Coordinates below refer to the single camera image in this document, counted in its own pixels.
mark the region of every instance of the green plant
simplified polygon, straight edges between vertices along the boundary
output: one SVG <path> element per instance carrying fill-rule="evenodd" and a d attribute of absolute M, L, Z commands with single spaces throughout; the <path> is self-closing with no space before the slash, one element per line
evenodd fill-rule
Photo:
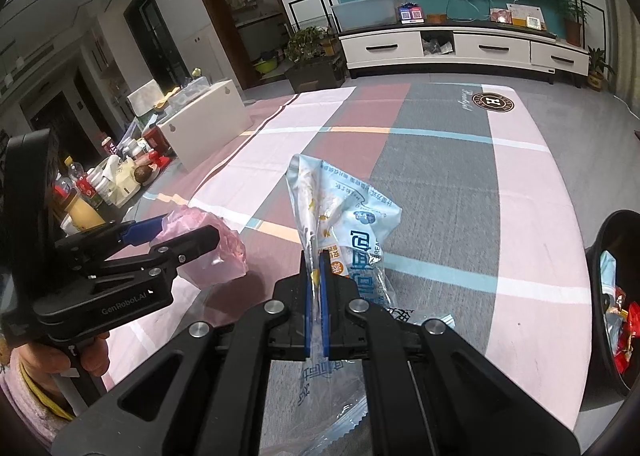
<path fill-rule="evenodd" d="M 558 11 L 565 19 L 582 23 L 590 16 L 589 10 L 578 0 L 558 0 Z"/>
<path fill-rule="evenodd" d="M 323 56 L 321 41 L 324 35 L 325 31 L 316 26 L 296 31 L 284 50 L 285 56 L 294 64 Z"/>
<path fill-rule="evenodd" d="M 600 48 L 589 48 L 589 70 L 604 73 L 605 69 L 609 70 L 612 74 L 616 74 L 616 70 L 604 61 L 604 51 Z"/>

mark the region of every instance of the doorway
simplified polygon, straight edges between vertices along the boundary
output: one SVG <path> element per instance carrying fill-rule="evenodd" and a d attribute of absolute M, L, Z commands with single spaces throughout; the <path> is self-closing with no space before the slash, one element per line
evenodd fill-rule
<path fill-rule="evenodd" d="M 100 129 L 105 136 L 108 134 L 108 136 L 110 136 L 115 142 L 119 141 L 122 137 L 122 132 L 116 132 L 104 117 L 100 107 L 98 107 L 98 103 L 95 101 L 95 98 L 91 93 L 91 90 L 89 90 L 89 87 L 86 85 L 80 70 L 76 70 L 76 74 L 74 75 L 74 85 L 76 86 L 78 94 L 80 95 L 80 98 L 82 98 L 84 105 L 89 110 L 89 114 L 94 118 L 98 129 Z"/>
<path fill-rule="evenodd" d="M 124 18 L 162 92 L 169 92 L 191 78 L 156 0 L 131 1 L 124 12 Z"/>
<path fill-rule="evenodd" d="M 290 28 L 281 0 L 202 0 L 242 89 L 284 78 Z"/>
<path fill-rule="evenodd" d="M 53 129 L 60 142 L 58 155 L 61 164 L 67 156 L 71 156 L 83 166 L 100 163 L 102 159 L 100 153 L 82 129 L 62 91 L 31 118 L 31 126 L 35 131 Z"/>

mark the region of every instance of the trash can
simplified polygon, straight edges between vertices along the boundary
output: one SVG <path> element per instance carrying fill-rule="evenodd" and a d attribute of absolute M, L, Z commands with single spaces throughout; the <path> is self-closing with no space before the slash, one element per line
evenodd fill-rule
<path fill-rule="evenodd" d="M 616 285 L 626 293 L 626 304 L 640 303 L 640 214 L 623 210 L 611 214 L 603 223 L 595 242 L 587 248 L 587 266 L 591 280 L 591 360 L 584 389 L 582 410 L 606 406 L 626 398 L 640 373 L 638 353 L 623 376 L 618 373 L 609 346 L 604 321 L 600 255 L 607 250 L 616 259 Z"/>

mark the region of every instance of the plastic bottle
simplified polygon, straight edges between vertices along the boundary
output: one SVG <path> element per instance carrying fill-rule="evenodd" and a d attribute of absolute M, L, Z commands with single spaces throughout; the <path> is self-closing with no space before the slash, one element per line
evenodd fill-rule
<path fill-rule="evenodd" d="M 69 192 L 71 192 L 71 189 L 74 187 L 73 182 L 60 173 L 58 173 L 56 177 L 56 185 L 58 187 L 61 187 L 64 190 L 65 194 L 69 194 Z"/>
<path fill-rule="evenodd" d="M 113 139 L 111 139 L 111 136 L 107 136 L 107 138 L 102 140 L 102 148 L 109 155 L 118 153 L 118 149 L 116 149 L 116 146 L 114 145 Z"/>
<path fill-rule="evenodd" d="M 102 203 L 102 198 L 100 194 L 95 190 L 92 184 L 90 184 L 86 179 L 86 173 L 77 161 L 74 161 L 71 156 L 67 156 L 65 159 L 65 165 L 69 169 L 69 178 L 74 182 L 78 190 L 84 194 L 87 198 L 89 198 L 89 202 L 91 203 L 94 209 L 98 208 Z"/>

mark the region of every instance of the rug logo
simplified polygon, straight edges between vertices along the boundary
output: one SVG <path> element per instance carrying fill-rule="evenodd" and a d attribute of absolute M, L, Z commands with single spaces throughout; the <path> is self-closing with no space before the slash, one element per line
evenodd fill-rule
<path fill-rule="evenodd" d="M 464 107 L 466 110 L 473 111 L 473 109 L 471 109 L 471 101 L 469 100 L 469 97 L 473 96 L 473 93 L 474 92 L 472 90 L 462 90 L 462 100 L 458 100 L 458 103 L 462 105 L 462 107 Z"/>
<path fill-rule="evenodd" d="M 497 112 L 507 112 L 513 109 L 514 103 L 506 96 L 497 94 L 495 92 L 479 92 L 473 97 L 473 101 L 476 105 L 486 110 L 494 110 Z"/>

